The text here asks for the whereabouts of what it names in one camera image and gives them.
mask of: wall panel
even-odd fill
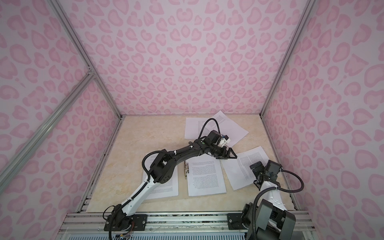
[[[384,238],[383,41],[383,1],[320,1],[266,112],[322,239]]]
[[[87,69],[44,0],[0,3],[0,172]]]
[[[306,3],[60,2],[123,114],[259,113]]]
[[[91,82],[0,196],[0,238],[55,238],[79,204],[116,123]]]

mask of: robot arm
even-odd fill
[[[242,213],[242,222],[248,228],[246,240],[290,240],[295,227],[295,215],[288,212],[281,199],[280,191],[300,192],[304,183],[295,173],[283,170],[276,162],[268,160],[264,167],[261,162],[250,166],[256,176],[254,184],[259,188],[260,193],[253,203],[246,204]],[[279,172],[288,172],[297,177],[301,187],[296,190],[288,190],[280,187],[277,182]],[[263,199],[259,206],[257,203],[261,196]]]
[[[219,132],[213,130],[207,137],[189,142],[189,145],[184,148],[171,152],[164,149],[148,154],[143,161],[149,155],[158,153],[151,164],[151,168],[146,171],[148,178],[141,183],[131,196],[114,207],[112,214],[107,217],[104,230],[111,232],[129,229],[132,226],[131,216],[157,186],[166,183],[172,177],[173,171],[179,163],[205,153],[211,154],[216,159],[237,158],[232,148],[227,150],[227,147],[224,146],[228,140],[227,136],[222,136]]]

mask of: stack of paper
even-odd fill
[[[155,160],[157,154],[153,154],[149,156],[145,161],[145,167],[147,169],[150,169],[151,164]],[[147,179],[147,174],[143,173],[143,181]],[[179,182],[177,178],[177,166],[175,167],[175,170],[173,171],[172,177],[164,184],[160,184],[155,190],[153,190],[149,196],[146,198],[148,199],[156,199],[161,197],[173,197],[179,195]]]
[[[262,147],[256,147],[246,152],[237,153],[237,159],[221,160],[228,180],[234,190],[248,186],[256,180],[249,166],[261,161],[265,166],[268,156]]]
[[[203,154],[187,160],[189,165],[188,195],[201,196],[226,193],[220,160]]]
[[[222,111],[216,113],[212,118],[216,119],[220,127],[220,133],[227,135],[231,141],[227,144],[228,147],[233,147],[240,141],[248,131],[240,127],[237,123],[229,119]],[[187,118],[185,121],[185,134],[186,139],[197,139],[204,123],[209,118]],[[209,121],[203,130],[202,136],[207,136],[212,130],[217,130],[215,121]]]

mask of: beige marble surface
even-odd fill
[[[154,150],[168,151],[188,145],[184,139],[186,117],[207,116],[127,116],[122,124],[99,182],[92,195],[87,212],[103,212],[108,206],[125,200],[142,182],[143,157]],[[236,153],[262,146],[268,157],[276,161],[259,115],[228,115],[249,133],[234,147]],[[242,210],[244,204],[253,202],[259,190],[254,185],[234,191],[222,167],[227,193],[189,197],[184,165],[178,165],[179,196],[154,199],[141,204],[138,211],[233,211]],[[286,184],[278,177],[283,188]],[[289,194],[282,192],[283,203],[294,210]]]

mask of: metal rail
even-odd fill
[[[98,84],[99,88],[101,89],[102,94],[104,95],[106,101],[108,104],[112,107],[115,114],[118,116],[118,118],[121,118],[121,113],[119,108],[117,107],[115,101],[113,100],[111,94],[108,92],[107,88],[105,87],[105,84],[100,78],[99,73],[97,72],[97,69],[93,65],[91,58],[89,57],[87,51],[85,50],[85,47],[82,45],[79,36],[77,35],[76,31],[73,29],[72,24],[63,10],[62,5],[58,0],[47,0],[49,5],[51,5],[52,10],[56,14],[58,20],[60,21],[61,25],[63,26],[65,32],[67,33],[68,37],[71,39],[74,47],[79,52],[82,60],[84,63],[88,66],[88,69],[95,72],[96,75],[96,83]]]
[[[279,155],[277,154],[277,152],[278,152],[278,151],[277,151],[277,148],[276,148],[274,142],[272,141],[271,134],[269,133],[268,128],[266,127],[266,124],[265,124],[265,118],[262,118],[262,123],[263,123],[264,129],[265,129],[266,135],[267,135],[267,137],[268,137],[269,143],[271,144],[272,151],[273,151],[273,154],[275,155],[276,161],[277,161],[279,164],[281,164],[282,161],[281,161]],[[290,183],[289,180],[288,180],[287,174],[286,174],[285,172],[282,172],[282,175],[283,175],[283,179],[284,179],[285,184],[287,185],[288,189],[293,189],[292,186],[291,186],[291,183]],[[297,198],[296,198],[296,195],[293,194],[293,193],[290,193],[290,197],[291,197],[291,199],[292,199],[293,206],[295,207],[295,209],[300,210],[300,209],[301,209],[301,206],[300,206],[299,201],[298,201]]]
[[[280,80],[283,76],[283,73],[284,73],[286,67],[288,66],[288,63],[294,54],[295,48],[299,44],[299,41],[300,41],[304,31],[305,31],[305,28],[308,25],[308,22],[311,18],[312,13],[314,12],[314,9],[315,9],[317,2],[318,2],[318,0],[308,0],[306,5],[305,5],[303,14],[301,15],[299,23],[296,26],[295,31],[293,32],[292,40],[290,41],[290,43],[288,45],[287,51],[285,52],[283,60],[282,60],[280,66],[279,66],[279,69],[277,71],[276,77],[273,80],[271,89],[269,90],[268,95],[267,95],[266,100],[265,100],[265,103],[262,107],[262,110],[260,113],[261,117],[263,117],[265,112],[266,112],[266,109],[267,109],[267,107],[271,101],[271,98],[276,91],[277,84],[280,82]]]
[[[307,211],[290,212],[296,217],[294,231],[316,231]],[[246,232],[247,230],[228,229],[228,213],[241,212],[138,212],[137,214],[148,215],[145,232]],[[105,234],[104,225],[102,213],[67,214],[58,234]]]
[[[91,80],[94,79],[94,73],[90,71],[80,81],[80,83],[71,91],[71,93],[60,103],[55,111],[47,120],[36,130],[27,144],[10,160],[9,165],[0,174],[0,194],[7,188],[12,179],[24,167],[29,158],[36,149],[43,143],[52,129],[59,123],[69,108],[77,100],[80,94],[87,88]]]
[[[105,148],[103,154],[101,155],[100,160],[99,160],[95,170],[93,171],[93,174],[91,176],[90,181],[88,182],[86,190],[83,193],[81,201],[80,201],[80,203],[76,209],[76,212],[81,212],[83,206],[85,204],[87,204],[87,205],[89,204],[90,196],[92,195],[92,192],[93,192],[93,190],[94,190],[94,188],[95,188],[95,186],[99,180],[99,176],[100,176],[100,174],[101,174],[101,172],[105,166],[105,163],[108,159],[109,153],[111,152],[112,146],[113,146],[113,144],[117,138],[117,135],[119,133],[122,122],[123,122],[123,120],[120,119],[116,123],[116,126],[113,129],[112,135],[110,136],[110,138],[106,144],[106,148]]]

